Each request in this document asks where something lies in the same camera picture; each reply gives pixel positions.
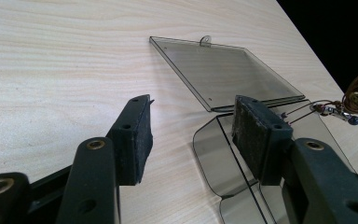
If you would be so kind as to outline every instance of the dark background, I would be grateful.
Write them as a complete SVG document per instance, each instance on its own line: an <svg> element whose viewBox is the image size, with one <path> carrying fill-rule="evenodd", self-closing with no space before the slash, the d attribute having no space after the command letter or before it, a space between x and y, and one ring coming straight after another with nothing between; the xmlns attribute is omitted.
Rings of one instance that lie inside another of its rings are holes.
<svg viewBox="0 0 358 224"><path fill-rule="evenodd" d="M358 76L358 1L278 3L345 92Z"/></svg>

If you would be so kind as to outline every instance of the light wood grain surface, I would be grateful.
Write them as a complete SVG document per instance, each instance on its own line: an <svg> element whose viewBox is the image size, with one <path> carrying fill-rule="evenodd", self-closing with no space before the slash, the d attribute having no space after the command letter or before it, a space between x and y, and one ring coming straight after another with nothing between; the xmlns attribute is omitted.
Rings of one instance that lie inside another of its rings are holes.
<svg viewBox="0 0 358 224"><path fill-rule="evenodd" d="M154 147L143 182L122 187L123 223L220 223L191 148L211 119L149 44L151 35L244 47L310 100L342 91L278 3L0 1L0 173L32 182L104 136L127 101L150 94ZM358 127L324 119L358 172Z"/></svg>

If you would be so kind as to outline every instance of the wooden table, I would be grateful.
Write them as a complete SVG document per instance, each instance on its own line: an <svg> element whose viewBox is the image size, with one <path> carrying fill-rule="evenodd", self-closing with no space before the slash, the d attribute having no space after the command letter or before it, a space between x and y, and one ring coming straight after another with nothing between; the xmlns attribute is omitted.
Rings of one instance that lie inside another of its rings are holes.
<svg viewBox="0 0 358 224"><path fill-rule="evenodd" d="M277 2L0 1L0 173L31 182L104 136L127 101L150 94L154 147L143 182L122 187L123 223L219 223L191 148L210 120L149 44L151 35L244 47L310 100L342 91ZM358 172L358 127L324 119Z"/></svg>

